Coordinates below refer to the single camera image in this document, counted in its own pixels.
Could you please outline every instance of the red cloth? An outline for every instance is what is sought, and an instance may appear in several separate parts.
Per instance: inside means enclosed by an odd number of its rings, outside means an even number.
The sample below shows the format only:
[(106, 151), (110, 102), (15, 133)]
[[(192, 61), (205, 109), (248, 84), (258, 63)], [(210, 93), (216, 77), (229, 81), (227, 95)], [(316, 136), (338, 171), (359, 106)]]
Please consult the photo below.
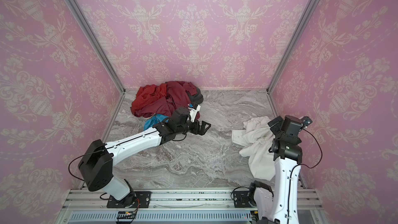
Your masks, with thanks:
[(191, 95), (197, 93), (195, 85), (191, 82), (166, 82), (160, 86), (146, 85), (140, 87), (136, 99), (131, 103), (131, 113), (136, 117), (149, 118), (153, 114), (163, 114), (171, 117), (179, 107), (187, 107)]

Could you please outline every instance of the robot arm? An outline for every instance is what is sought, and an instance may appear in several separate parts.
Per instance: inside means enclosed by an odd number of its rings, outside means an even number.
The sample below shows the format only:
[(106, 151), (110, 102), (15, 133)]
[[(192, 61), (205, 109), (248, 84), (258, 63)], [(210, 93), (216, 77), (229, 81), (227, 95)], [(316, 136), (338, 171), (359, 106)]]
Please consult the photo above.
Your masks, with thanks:
[(134, 190), (126, 180), (112, 174), (112, 167), (133, 154), (174, 140), (177, 134), (204, 135), (211, 125), (204, 121), (200, 125), (195, 120), (199, 109), (198, 104), (191, 103), (141, 133), (112, 142), (92, 142), (78, 165), (88, 190), (103, 190), (119, 201), (121, 207), (130, 206), (136, 199)]
[(298, 146), (299, 132), (310, 125), (309, 117), (301, 119), (286, 115), (268, 123), (275, 134), (269, 152), (274, 153), (275, 194), (268, 185), (252, 183), (249, 191), (257, 205), (259, 223), (299, 224), (297, 215), (297, 183), (302, 162), (302, 150)]

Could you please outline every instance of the marble floor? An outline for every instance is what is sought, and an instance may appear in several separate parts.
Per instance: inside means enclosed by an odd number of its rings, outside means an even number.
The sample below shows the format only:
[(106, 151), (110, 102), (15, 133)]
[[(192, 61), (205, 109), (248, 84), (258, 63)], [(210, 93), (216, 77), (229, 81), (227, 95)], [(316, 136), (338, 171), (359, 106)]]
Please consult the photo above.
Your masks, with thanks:
[[(107, 141), (143, 131), (146, 119), (130, 111), (136, 91), (128, 91)], [(253, 117), (273, 117), (265, 90), (202, 90), (199, 120), (212, 124), (206, 135), (187, 134), (184, 141), (167, 142), (128, 157), (114, 174), (133, 188), (248, 187), (254, 181), (242, 146), (231, 142), (231, 130), (243, 129)]]

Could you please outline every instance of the pink wallpaper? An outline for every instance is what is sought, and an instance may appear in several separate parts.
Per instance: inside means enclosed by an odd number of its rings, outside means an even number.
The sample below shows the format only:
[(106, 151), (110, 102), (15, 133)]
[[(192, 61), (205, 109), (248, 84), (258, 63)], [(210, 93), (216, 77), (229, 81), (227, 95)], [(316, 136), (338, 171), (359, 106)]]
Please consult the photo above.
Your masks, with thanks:
[(1, 0), (0, 51), (1, 222), (51, 224), (120, 94), (63, 0)]
[[(273, 94), (314, 121), (324, 157), (302, 171), (331, 224), (398, 222), (397, 16), (396, 0), (321, 0)], [(314, 165), (305, 133), (302, 147)]]
[(77, 0), (126, 88), (266, 88), (307, 0)]

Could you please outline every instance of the damask pattern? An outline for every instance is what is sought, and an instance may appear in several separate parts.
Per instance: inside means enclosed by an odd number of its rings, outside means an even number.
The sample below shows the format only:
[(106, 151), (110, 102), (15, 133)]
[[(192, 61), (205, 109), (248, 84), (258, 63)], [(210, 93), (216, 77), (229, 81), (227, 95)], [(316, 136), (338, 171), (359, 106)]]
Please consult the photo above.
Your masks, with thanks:
[(397, 12), (395, 0), (320, 0), (273, 94), (280, 114), (314, 121), (324, 157), (303, 173), (331, 223), (398, 221)]
[[(67, 164), (101, 137), (120, 94), (63, 0), (1, 3), (2, 222), (53, 223), (79, 183)], [(117, 43), (105, 13), (84, 9), (95, 32)]]
[(308, 0), (77, 1), (125, 88), (266, 88)]

